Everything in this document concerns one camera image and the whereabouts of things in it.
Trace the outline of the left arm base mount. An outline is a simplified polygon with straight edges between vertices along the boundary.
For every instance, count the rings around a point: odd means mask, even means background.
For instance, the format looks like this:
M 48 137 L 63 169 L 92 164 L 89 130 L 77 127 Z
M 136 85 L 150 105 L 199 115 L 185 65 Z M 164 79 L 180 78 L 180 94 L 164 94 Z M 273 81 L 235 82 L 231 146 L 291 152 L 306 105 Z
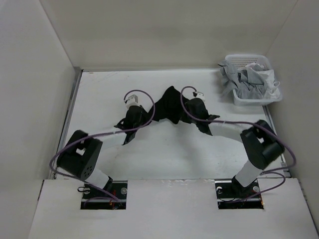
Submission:
M 108 194 L 89 184 L 77 190 L 82 194 L 81 210 L 125 210 L 127 204 L 128 182 L 113 181 L 107 189 Z

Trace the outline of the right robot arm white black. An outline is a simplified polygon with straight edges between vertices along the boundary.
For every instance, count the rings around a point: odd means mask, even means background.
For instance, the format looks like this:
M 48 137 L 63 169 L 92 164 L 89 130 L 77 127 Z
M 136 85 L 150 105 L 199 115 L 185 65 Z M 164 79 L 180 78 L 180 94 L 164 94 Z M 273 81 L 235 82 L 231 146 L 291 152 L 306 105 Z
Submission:
M 284 151 L 284 146 L 276 140 L 275 134 L 264 120 L 257 121 L 250 128 L 239 124 L 217 122 L 218 116 L 210 115 L 204 101 L 199 98 L 183 103 L 185 114 L 196 124 L 200 132 L 211 136 L 221 136 L 243 144 L 248 160 L 232 178 L 231 191 L 237 197 L 249 192 L 249 186 L 263 170 L 275 161 Z

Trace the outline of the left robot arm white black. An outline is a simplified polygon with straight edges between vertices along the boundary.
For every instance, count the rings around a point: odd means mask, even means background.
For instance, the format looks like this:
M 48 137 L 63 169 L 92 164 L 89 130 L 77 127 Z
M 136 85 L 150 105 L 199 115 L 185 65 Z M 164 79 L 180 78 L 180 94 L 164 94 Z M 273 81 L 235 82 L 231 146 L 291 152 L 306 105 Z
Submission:
M 148 121 L 147 112 L 142 106 L 130 106 L 126 116 L 111 128 L 113 133 L 102 138 L 88 138 L 71 146 L 57 158 L 57 167 L 72 176 L 95 186 L 100 198 L 108 198 L 112 192 L 113 179 L 96 169 L 100 151 L 113 146 L 128 144 L 135 138 L 136 128 Z

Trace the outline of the black tank top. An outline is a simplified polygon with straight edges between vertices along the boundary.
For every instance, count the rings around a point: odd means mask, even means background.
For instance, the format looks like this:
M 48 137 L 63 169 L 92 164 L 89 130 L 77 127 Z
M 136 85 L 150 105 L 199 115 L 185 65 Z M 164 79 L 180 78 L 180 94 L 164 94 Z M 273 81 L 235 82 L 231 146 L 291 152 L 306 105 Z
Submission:
M 190 124 L 191 120 L 186 115 L 181 101 L 180 92 L 174 86 L 166 89 L 163 96 L 155 103 L 154 121 L 167 119 L 173 124 L 180 121 Z

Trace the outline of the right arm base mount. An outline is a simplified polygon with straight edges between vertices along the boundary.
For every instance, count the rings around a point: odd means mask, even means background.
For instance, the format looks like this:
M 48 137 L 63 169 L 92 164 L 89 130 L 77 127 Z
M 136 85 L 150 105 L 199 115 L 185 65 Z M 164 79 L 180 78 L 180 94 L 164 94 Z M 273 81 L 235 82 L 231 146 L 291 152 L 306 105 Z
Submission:
M 247 188 L 241 189 L 231 180 L 216 180 L 217 206 L 220 210 L 264 209 L 259 183 L 255 180 Z

